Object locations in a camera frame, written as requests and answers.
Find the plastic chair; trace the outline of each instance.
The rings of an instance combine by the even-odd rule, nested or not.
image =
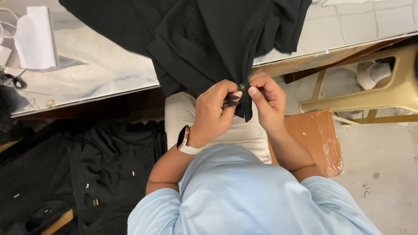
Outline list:
[[[361,119],[347,120],[333,116],[334,119],[351,125],[416,122],[418,121],[418,115],[376,117],[376,112],[377,109],[392,107],[418,112],[418,81],[414,72],[414,61],[417,52],[418,45],[410,45],[367,54],[339,64],[338,66],[346,66],[385,57],[395,57],[395,65],[391,75],[380,80],[373,89],[319,100],[319,94],[326,74],[326,70],[323,70],[319,72],[312,98],[302,101],[299,105],[299,110],[301,112],[327,108],[330,108],[333,112],[369,110],[367,117]]]

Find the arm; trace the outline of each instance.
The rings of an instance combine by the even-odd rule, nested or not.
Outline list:
[[[248,94],[257,106],[260,125],[267,132],[279,165],[299,182],[311,176],[323,176],[312,155],[284,126],[286,95],[280,86],[262,72],[250,77],[250,85]]]
[[[231,81],[221,81],[201,94],[196,100],[196,118],[190,128],[187,146],[201,148],[221,136],[231,126],[235,106],[222,108],[228,93],[241,97],[242,92]],[[155,164],[148,179],[146,195],[158,189],[170,188],[179,191],[178,183],[184,176],[194,155],[171,147]]]

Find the brown cardboard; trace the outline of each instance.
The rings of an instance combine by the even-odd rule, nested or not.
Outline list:
[[[330,109],[287,116],[285,126],[312,154],[325,177],[334,177],[344,172],[340,144],[335,135]],[[271,147],[270,153],[273,164],[278,164]]]

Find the table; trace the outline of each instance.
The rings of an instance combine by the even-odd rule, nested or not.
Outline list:
[[[130,53],[86,27],[60,6],[58,0],[0,1],[0,7],[19,15],[25,14],[26,6],[40,5],[50,8],[61,67],[51,72],[26,71],[22,75],[28,84],[25,90],[1,88],[7,94],[12,117],[159,86],[149,58]],[[297,51],[283,54],[273,50],[255,58],[253,66],[312,55],[327,56],[338,49],[417,34],[417,8],[416,1],[412,0],[311,5]],[[15,23],[6,13],[2,12],[0,18]],[[22,71],[16,54],[7,66],[8,73]]]

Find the smartwatch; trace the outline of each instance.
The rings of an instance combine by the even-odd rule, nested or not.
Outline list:
[[[196,155],[202,152],[202,150],[206,147],[206,145],[201,148],[193,148],[193,147],[187,146],[187,141],[189,140],[189,134],[190,134],[190,127],[186,125],[183,127],[183,129],[181,129],[180,133],[178,134],[177,148],[183,153],[187,153],[191,155]]]

